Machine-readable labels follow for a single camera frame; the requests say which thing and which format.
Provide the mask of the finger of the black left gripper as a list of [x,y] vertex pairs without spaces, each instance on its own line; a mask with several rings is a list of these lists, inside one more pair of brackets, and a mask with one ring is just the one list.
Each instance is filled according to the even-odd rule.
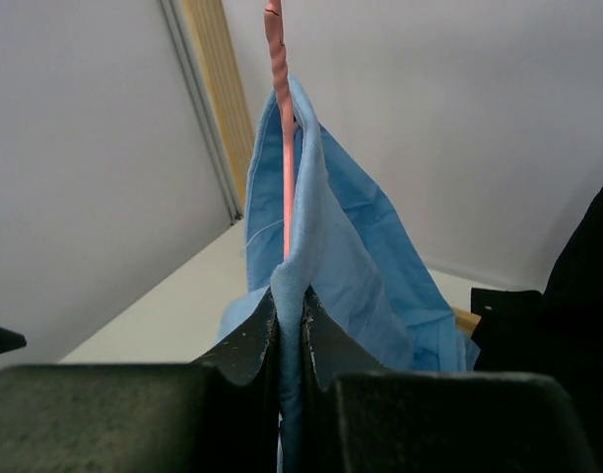
[[22,349],[26,337],[20,333],[0,327],[0,354]]

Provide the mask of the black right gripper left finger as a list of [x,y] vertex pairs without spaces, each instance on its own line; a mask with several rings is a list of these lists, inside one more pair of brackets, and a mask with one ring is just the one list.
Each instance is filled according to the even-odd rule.
[[0,472],[273,472],[279,327],[252,314],[183,364],[0,371]]

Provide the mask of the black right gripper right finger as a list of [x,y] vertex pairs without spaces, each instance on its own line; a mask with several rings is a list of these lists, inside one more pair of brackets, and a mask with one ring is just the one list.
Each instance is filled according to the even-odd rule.
[[397,372],[307,291],[304,472],[593,472],[566,392],[529,373]]

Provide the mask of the light blue shirt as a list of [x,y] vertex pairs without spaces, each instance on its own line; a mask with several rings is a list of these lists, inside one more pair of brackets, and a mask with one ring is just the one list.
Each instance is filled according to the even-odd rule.
[[322,126],[291,79],[297,128],[292,242],[283,243],[282,130],[275,99],[263,109],[247,174],[247,294],[225,310],[219,333],[245,322],[266,293],[280,328],[278,468],[302,468],[302,301],[313,290],[327,314],[396,371],[466,372],[479,348],[450,305],[379,185]]

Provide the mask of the pink wire hanger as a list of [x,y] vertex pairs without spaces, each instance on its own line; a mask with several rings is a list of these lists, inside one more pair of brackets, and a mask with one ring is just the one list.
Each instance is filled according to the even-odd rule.
[[263,14],[266,40],[271,59],[273,89],[280,110],[283,164],[283,254],[291,248],[292,220],[295,199],[293,99],[289,85],[287,49],[284,42],[282,2],[268,1]]

